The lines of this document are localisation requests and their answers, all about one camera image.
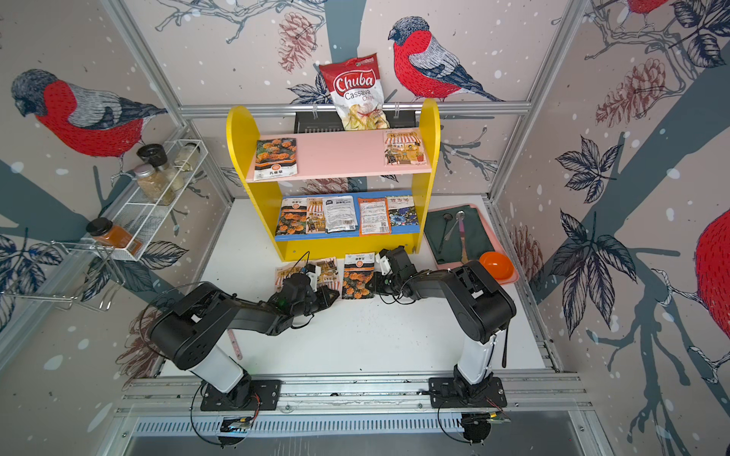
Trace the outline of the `black orange marigold seed bag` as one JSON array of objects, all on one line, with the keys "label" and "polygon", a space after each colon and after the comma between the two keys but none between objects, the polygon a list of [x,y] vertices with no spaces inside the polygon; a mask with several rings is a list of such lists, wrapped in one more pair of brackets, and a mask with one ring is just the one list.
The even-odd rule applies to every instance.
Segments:
[{"label": "black orange marigold seed bag", "polygon": [[341,295],[343,299],[370,299],[375,295],[374,253],[347,255],[344,258]]}]

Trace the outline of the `orange bordered seed bag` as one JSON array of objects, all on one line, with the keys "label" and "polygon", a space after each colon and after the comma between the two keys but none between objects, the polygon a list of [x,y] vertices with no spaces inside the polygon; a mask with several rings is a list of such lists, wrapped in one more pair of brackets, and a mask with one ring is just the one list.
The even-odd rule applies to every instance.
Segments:
[{"label": "orange bordered seed bag", "polygon": [[359,211],[359,233],[362,236],[380,236],[392,233],[386,198],[359,199]]}]

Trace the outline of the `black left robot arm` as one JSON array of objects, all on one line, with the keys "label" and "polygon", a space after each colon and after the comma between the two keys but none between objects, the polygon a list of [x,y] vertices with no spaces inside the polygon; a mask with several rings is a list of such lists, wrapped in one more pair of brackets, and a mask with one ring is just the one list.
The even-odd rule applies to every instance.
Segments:
[{"label": "black left robot arm", "polygon": [[294,330],[296,318],[313,317],[339,297],[340,292],[328,286],[316,289],[304,273],[287,277],[279,292],[259,302],[204,282],[160,315],[148,336],[179,370],[193,372],[219,393],[238,393],[247,389],[248,373],[218,346],[225,333],[278,336]]}]

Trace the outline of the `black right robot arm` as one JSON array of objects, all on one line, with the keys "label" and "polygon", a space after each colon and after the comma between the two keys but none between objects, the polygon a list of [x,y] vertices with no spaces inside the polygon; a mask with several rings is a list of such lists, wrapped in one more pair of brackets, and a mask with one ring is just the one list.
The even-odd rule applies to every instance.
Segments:
[{"label": "black right robot arm", "polygon": [[456,269],[418,271],[405,248],[383,249],[375,255],[375,291],[401,305],[426,298],[444,298],[465,334],[454,367],[451,397],[481,399],[494,378],[492,361],[500,334],[509,332],[516,305],[477,260]]}]

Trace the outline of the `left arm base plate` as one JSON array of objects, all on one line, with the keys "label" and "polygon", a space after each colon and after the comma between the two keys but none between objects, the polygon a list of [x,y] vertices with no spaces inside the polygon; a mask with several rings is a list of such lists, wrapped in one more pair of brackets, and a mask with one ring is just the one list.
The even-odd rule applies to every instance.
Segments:
[{"label": "left arm base plate", "polygon": [[206,384],[201,402],[202,412],[260,412],[275,410],[281,393],[281,380],[243,379],[241,384],[229,393],[222,393],[212,385]]}]

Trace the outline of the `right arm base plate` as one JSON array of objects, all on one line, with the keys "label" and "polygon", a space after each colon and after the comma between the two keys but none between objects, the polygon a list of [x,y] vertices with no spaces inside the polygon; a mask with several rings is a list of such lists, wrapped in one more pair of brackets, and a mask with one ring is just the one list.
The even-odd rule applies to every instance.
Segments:
[{"label": "right arm base plate", "polygon": [[508,404],[502,379],[493,375],[477,385],[461,379],[432,377],[428,393],[433,409],[503,409]]}]

